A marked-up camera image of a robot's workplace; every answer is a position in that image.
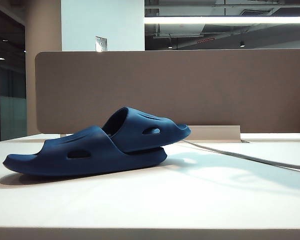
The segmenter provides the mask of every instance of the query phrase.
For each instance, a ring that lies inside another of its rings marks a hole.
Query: desk surface
[[[0,142],[0,239],[300,239],[297,170],[187,143],[165,146],[159,166],[88,177],[31,177],[2,165],[58,136]],[[300,165],[300,141],[204,145]]]

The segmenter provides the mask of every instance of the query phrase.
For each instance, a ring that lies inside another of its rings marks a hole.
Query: ceiling light
[[[169,33],[169,45],[168,45],[168,49],[172,49],[172,38],[171,38],[171,34]]]
[[[300,24],[300,16],[159,16],[145,24]]]

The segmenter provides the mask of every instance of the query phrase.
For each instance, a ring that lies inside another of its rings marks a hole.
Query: blue slide sandal
[[[125,153],[157,148],[186,138],[190,128],[131,107],[116,111],[102,128]]]
[[[78,176],[147,168],[163,162],[161,146],[191,133],[187,125],[123,107],[101,129],[91,126],[44,142],[40,152],[9,154],[6,168],[38,176]]]
[[[9,154],[4,166],[38,176],[79,176],[152,167],[167,158],[162,147],[122,152],[98,126],[44,142],[37,154]]]

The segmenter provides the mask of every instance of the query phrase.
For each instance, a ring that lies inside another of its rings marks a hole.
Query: gray fabric panel
[[[300,133],[300,49],[42,52],[37,127],[73,133],[130,106],[188,125]]]

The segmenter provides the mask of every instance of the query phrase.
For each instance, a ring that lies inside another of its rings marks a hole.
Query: glass wall
[[[0,12],[0,141],[26,135],[25,28]]]

